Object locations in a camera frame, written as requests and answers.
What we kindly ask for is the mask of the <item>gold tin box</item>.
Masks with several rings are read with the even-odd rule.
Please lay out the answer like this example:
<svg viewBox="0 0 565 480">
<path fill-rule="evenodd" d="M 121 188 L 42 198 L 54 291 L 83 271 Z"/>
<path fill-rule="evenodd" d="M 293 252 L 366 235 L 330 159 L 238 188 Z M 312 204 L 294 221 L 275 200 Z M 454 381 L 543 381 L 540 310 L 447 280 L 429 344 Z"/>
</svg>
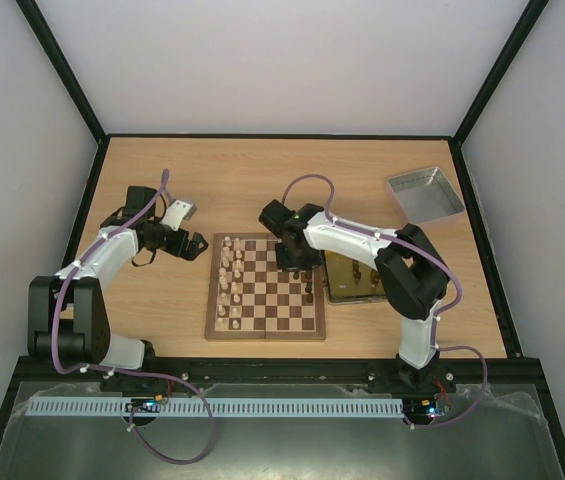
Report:
<svg viewBox="0 0 565 480">
<path fill-rule="evenodd" d="M 386 302 L 379 274 L 368 265 L 324 251 L 323 266 L 330 304 Z"/>
</svg>

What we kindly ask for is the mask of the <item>wooden chess board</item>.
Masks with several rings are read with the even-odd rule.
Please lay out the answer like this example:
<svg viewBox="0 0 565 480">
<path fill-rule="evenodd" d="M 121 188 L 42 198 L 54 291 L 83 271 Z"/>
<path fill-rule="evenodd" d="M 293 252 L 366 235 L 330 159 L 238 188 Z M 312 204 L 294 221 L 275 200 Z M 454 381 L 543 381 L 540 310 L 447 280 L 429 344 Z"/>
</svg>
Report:
<svg viewBox="0 0 565 480">
<path fill-rule="evenodd" d="M 223 238 L 231 238 L 231 246 Z M 234 239 L 243 249 L 234 248 Z M 278 240 L 262 233 L 213 238 L 205 338 L 209 341 L 323 341 L 324 272 L 279 270 Z M 313 292 L 305 293 L 307 282 Z"/>
</svg>

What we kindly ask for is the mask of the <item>silver tin lid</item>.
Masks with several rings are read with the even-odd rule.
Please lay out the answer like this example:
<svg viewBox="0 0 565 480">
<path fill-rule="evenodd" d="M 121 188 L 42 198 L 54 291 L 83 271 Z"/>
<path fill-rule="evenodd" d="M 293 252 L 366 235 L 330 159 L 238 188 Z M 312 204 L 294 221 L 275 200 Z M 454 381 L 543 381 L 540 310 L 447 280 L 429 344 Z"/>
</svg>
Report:
<svg viewBox="0 0 565 480">
<path fill-rule="evenodd" d="M 385 192 L 395 212 L 396 227 L 441 226 L 455 222 L 466 213 L 460 192 L 439 166 L 389 177 Z"/>
</svg>

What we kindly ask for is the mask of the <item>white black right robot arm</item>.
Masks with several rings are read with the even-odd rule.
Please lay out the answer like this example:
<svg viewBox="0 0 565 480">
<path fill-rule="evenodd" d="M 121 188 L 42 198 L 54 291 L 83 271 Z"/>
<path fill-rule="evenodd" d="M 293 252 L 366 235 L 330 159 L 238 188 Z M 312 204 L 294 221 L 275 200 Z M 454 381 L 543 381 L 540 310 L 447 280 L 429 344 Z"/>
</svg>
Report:
<svg viewBox="0 0 565 480">
<path fill-rule="evenodd" d="M 419 227 L 380 229 L 347 221 L 315 204 L 295 211 L 278 200 L 262 209 L 259 222 L 280 240 L 276 261 L 282 270 L 313 269 L 326 251 L 374 270 L 402 319 L 400 384 L 417 392 L 432 381 L 439 359 L 435 330 L 451 274 Z"/>
</svg>

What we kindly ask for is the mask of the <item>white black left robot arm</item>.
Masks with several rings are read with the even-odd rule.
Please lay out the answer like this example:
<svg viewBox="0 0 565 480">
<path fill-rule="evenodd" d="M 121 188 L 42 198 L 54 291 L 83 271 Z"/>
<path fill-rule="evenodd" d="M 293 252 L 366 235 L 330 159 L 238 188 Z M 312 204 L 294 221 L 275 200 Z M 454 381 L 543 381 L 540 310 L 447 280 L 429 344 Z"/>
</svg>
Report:
<svg viewBox="0 0 565 480">
<path fill-rule="evenodd" d="M 126 201 L 100 225 L 95 240 L 73 262 L 51 276 L 35 277 L 28 289 L 29 355 L 57 372 L 101 369 L 106 376 L 140 371 L 155 359 L 150 341 L 113 332 L 104 292 L 120 269 L 141 251 L 195 260 L 208 243 L 182 223 L 196 210 L 190 200 L 164 187 L 131 186 Z"/>
</svg>

